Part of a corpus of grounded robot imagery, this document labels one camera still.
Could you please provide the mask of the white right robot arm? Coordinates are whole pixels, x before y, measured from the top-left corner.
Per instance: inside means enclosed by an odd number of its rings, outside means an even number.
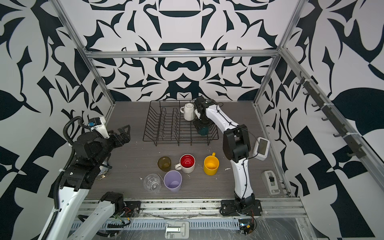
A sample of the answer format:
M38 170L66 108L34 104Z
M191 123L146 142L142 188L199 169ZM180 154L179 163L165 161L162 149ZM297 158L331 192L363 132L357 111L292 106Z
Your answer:
M248 216L257 213L257 201L248 171L248 162L251 159L248 128L231 120L212 99L198 97L194 105L196 117L193 124L198 134L207 135L211 125L216 125L223 133L223 152L230 160L234 173L236 212Z

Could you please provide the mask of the yellow mug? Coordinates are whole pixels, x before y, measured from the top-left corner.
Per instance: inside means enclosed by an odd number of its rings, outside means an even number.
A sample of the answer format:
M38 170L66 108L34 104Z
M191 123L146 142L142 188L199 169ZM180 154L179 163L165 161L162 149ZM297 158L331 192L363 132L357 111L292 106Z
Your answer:
M219 159L216 157L216 153L207 156L204 160L204 172L208 176L213 176L217 173L220 166Z

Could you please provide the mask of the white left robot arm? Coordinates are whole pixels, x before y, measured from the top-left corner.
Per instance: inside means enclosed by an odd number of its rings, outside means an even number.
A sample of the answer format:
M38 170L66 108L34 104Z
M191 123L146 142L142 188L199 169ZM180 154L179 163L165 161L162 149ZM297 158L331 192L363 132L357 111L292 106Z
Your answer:
M90 240L108 218L123 212L123 195L107 192L93 213L72 235L69 234L83 200L101 171L102 163L111 156L112 150L131 140L129 125L118 131L108 131L107 138L97 131L83 133L71 144L70 159L55 182L54 208L39 237L41 240Z

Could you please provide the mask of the cream mug dark green outside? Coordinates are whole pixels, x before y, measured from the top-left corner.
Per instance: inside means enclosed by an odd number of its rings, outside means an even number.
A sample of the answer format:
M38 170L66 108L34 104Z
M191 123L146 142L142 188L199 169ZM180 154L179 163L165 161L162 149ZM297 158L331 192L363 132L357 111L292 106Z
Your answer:
M194 126L201 136L207 136L209 133L209 125L201 123L199 120L194 121Z

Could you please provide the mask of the white faceted mug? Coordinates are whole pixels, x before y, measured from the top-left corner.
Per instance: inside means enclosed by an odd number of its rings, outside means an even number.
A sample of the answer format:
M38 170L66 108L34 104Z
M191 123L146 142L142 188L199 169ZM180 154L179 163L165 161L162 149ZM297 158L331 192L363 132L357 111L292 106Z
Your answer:
M195 119L195 106L192 103L186 103L180 108L180 112L183 114L186 121L193 121Z

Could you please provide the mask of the lilac plastic cup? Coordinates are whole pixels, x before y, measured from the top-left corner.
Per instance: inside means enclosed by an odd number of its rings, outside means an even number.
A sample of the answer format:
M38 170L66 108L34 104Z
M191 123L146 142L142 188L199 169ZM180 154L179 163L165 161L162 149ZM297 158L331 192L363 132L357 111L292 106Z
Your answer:
M182 186L182 175L178 171L169 171L166 173L164 177L164 184L167 189L169 189L173 193L177 193L180 191L181 186Z

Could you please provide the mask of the white mug red inside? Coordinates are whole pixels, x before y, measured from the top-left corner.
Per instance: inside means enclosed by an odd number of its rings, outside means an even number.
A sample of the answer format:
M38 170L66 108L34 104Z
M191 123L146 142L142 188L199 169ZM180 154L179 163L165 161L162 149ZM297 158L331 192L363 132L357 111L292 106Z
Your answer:
M195 170L195 163L196 159L193 155L185 154L181 156L179 163L175 165L175 170L190 174Z

